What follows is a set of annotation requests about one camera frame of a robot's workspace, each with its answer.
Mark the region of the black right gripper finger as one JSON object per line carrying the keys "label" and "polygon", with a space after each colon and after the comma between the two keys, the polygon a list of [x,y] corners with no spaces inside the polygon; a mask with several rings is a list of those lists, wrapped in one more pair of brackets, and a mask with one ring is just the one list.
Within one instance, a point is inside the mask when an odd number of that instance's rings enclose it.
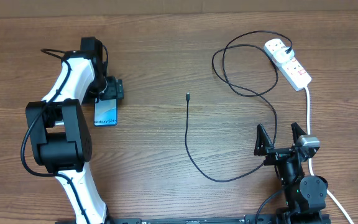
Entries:
{"label": "black right gripper finger", "polygon": [[293,143],[295,145],[303,145],[302,140],[303,140],[303,136],[305,136],[306,133],[300,128],[298,123],[296,122],[292,123],[291,130],[293,135]]}
{"label": "black right gripper finger", "polygon": [[262,124],[257,125],[257,138],[255,142],[254,155],[266,156],[271,150],[274,149],[273,142],[268,136]]}

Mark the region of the blue Samsung Galaxy smartphone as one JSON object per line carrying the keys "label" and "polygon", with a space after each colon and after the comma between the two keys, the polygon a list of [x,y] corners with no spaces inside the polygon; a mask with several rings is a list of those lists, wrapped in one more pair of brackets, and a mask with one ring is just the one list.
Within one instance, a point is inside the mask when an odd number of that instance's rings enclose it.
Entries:
{"label": "blue Samsung Galaxy smartphone", "polygon": [[117,100],[96,100],[94,104],[94,125],[117,125]]}

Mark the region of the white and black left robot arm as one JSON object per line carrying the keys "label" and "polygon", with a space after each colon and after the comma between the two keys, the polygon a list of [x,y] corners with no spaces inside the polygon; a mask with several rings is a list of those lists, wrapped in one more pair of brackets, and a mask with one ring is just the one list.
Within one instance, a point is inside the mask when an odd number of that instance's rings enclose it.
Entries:
{"label": "white and black left robot arm", "polygon": [[107,47],[95,37],[82,38],[79,50],[41,51],[58,58],[62,70],[52,89],[26,106],[22,165],[41,176],[27,165],[25,148],[30,143],[35,162],[47,170],[43,176],[56,178],[66,192],[74,223],[113,223],[91,173],[93,144],[82,106],[94,105],[96,127],[117,125],[117,106],[124,99],[122,80],[108,74]]}

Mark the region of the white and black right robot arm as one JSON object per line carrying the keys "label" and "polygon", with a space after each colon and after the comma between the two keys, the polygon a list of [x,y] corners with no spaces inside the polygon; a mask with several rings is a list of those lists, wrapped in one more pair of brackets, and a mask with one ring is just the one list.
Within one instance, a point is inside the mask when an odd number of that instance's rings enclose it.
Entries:
{"label": "white and black right robot arm", "polygon": [[[297,123],[291,124],[293,144],[276,148],[264,126],[257,126],[254,154],[265,156],[264,165],[274,166],[282,188],[266,199],[259,207],[254,223],[331,223],[329,215],[321,213],[326,208],[328,181],[318,175],[305,175],[302,162],[313,158],[320,148],[319,139],[306,134]],[[284,193],[286,207],[276,209],[273,215],[261,217],[260,213],[268,201]]]}

